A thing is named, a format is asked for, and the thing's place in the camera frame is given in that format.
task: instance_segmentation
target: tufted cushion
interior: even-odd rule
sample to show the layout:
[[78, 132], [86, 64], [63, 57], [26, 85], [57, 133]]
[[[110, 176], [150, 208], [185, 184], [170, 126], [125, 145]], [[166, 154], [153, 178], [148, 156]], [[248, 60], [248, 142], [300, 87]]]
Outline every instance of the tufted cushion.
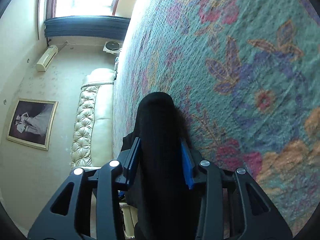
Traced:
[[114, 71], [96, 69], [84, 79], [76, 115], [71, 167], [101, 167], [112, 159]]

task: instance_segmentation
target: teal floral fabric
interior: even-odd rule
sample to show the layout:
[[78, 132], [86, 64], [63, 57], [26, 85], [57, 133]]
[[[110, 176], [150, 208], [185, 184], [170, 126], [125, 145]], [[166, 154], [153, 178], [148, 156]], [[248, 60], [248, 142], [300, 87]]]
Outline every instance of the teal floral fabric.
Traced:
[[246, 168], [295, 235], [320, 201], [320, 18], [308, 0], [137, 0], [114, 92], [114, 155], [148, 93], [192, 146]]

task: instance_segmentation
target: couple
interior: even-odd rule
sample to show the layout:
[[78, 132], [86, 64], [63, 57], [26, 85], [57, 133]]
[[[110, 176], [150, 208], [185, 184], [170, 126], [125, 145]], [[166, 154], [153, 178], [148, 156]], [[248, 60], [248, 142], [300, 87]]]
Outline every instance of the couple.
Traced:
[[47, 134], [52, 106], [45, 105], [43, 111], [35, 117], [30, 117], [27, 112], [17, 115], [15, 125], [20, 133], [31, 132], [40, 136]]

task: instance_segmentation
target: photograph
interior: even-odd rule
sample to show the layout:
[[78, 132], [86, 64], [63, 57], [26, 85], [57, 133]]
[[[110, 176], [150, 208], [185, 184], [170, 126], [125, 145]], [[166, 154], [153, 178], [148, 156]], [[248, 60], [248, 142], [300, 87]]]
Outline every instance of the photograph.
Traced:
[[7, 139], [48, 150], [51, 126], [58, 101], [19, 98]]

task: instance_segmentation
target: white air conditioner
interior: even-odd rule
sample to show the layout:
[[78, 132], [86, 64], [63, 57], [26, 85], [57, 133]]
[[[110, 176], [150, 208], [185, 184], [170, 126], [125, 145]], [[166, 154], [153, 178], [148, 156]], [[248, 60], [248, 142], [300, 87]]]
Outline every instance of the white air conditioner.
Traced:
[[104, 44], [103, 51], [111, 54], [119, 54], [122, 48], [122, 43], [116, 41], [107, 41]]
[[58, 47], [56, 45], [51, 45], [39, 59], [38, 63], [36, 64], [36, 69], [39, 72], [45, 72], [57, 53]]

